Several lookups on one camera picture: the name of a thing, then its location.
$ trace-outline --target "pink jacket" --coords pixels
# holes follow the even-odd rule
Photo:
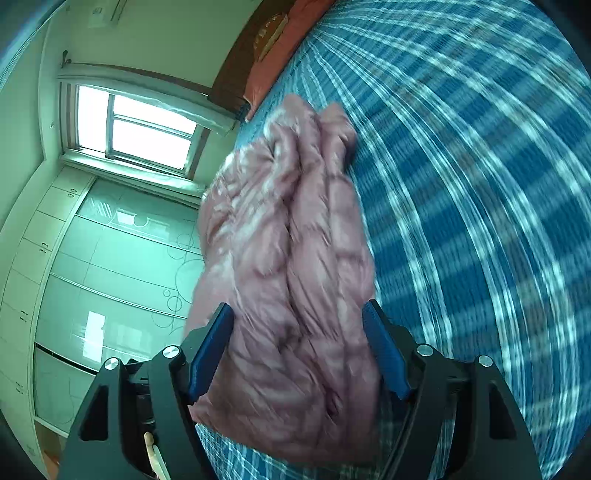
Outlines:
[[[186,331],[221,301],[229,346],[194,420],[276,458],[371,458],[379,374],[361,324],[374,265],[343,173],[356,134],[332,104],[296,95],[226,159],[204,200],[205,271]]]

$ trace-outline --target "orange pillow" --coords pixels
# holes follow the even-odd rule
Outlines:
[[[256,61],[246,80],[244,98],[251,104],[250,121],[281,74],[301,41],[335,0],[296,0],[289,11],[289,23],[263,61]]]
[[[275,14],[261,27],[254,41],[255,61],[261,61],[287,25],[287,15]]]

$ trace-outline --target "bed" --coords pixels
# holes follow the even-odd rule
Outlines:
[[[568,42],[526,0],[337,0],[236,146],[291,92],[340,102],[357,129],[384,311],[446,356],[493,357],[551,478],[591,423],[591,80]],[[396,425],[383,402],[373,468],[286,465],[198,432],[220,478],[370,479]]]

